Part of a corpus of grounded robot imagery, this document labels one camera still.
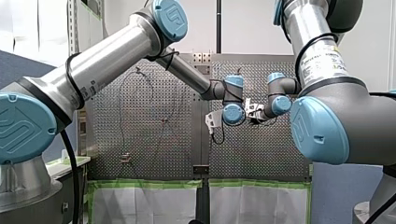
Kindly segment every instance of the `blue joint cap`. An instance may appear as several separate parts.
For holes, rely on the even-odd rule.
[[[244,88],[244,78],[242,76],[229,75],[225,78],[225,82],[239,88]]]
[[[315,97],[296,100],[290,114],[294,144],[312,161],[333,165],[349,157],[349,141],[335,113]]]
[[[186,36],[189,26],[187,16],[177,0],[154,0],[152,11],[155,21],[168,39],[177,42]]]
[[[291,109],[291,100],[287,96],[278,96],[272,102],[272,111],[275,115],[281,116]]]
[[[282,77],[285,77],[283,73],[272,73],[271,75],[268,76],[268,84]]]
[[[0,164],[40,156],[57,133],[55,116],[36,98],[0,93]]]
[[[240,105],[228,104],[223,108],[222,117],[226,124],[234,125],[244,117],[244,110]]]

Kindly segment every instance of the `pegboard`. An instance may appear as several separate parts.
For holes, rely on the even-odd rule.
[[[244,98],[260,104],[267,102],[267,76],[283,72],[292,77],[294,69],[292,56],[196,57],[189,62],[209,66],[213,78],[242,68]],[[144,76],[136,73],[137,67]],[[156,63],[143,60],[130,68],[88,104],[89,179],[193,179],[197,176],[192,166],[209,163],[211,178],[310,181],[310,162],[292,142],[289,115],[268,127],[247,122],[225,126],[226,140],[217,146],[211,142],[204,115],[208,107],[220,109],[221,102],[202,102],[197,97]],[[220,130],[216,132],[221,138]],[[130,162],[120,162],[127,153]]]
[[[89,179],[192,179],[191,89],[161,66],[142,60],[91,107]]]
[[[218,79],[241,68],[244,98],[251,98],[252,103],[268,102],[267,76],[271,73],[294,76],[292,56],[214,55],[211,63],[213,78]],[[221,102],[211,103],[212,110],[221,107]],[[269,120],[266,125],[252,126],[247,122],[239,127],[225,125],[224,131],[222,145],[210,144],[210,177],[310,180],[310,162],[293,144],[289,114]],[[215,137],[221,139],[221,129],[216,130]]]

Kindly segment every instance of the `white curtain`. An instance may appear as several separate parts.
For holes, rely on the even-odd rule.
[[[214,224],[308,224],[309,201],[307,184],[223,181],[211,184],[210,220]]]

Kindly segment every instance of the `white object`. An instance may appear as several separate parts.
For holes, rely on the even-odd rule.
[[[94,224],[187,224],[195,219],[196,189],[97,189]]]
[[[210,187],[210,222],[216,224],[306,224],[308,189]]]
[[[258,110],[264,110],[264,105],[251,104],[250,101],[250,98],[245,100],[245,112],[247,113],[247,119],[256,119],[255,112]]]
[[[76,157],[76,159],[77,167],[82,166],[91,160],[90,157]],[[61,161],[61,159],[46,164],[46,167],[47,171],[49,172],[49,176],[53,179],[57,179],[61,176],[67,175],[72,170],[70,164],[64,163],[63,161]]]
[[[10,0],[0,0],[0,50],[14,50],[13,22]]]
[[[207,128],[209,129],[209,133],[213,133],[214,128],[221,127],[222,123],[222,109],[213,111],[205,116],[205,123]]]

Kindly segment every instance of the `label sticker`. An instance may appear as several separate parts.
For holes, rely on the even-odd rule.
[[[300,68],[305,84],[330,77],[349,76],[344,60],[335,46],[316,49],[314,55],[301,61]]]

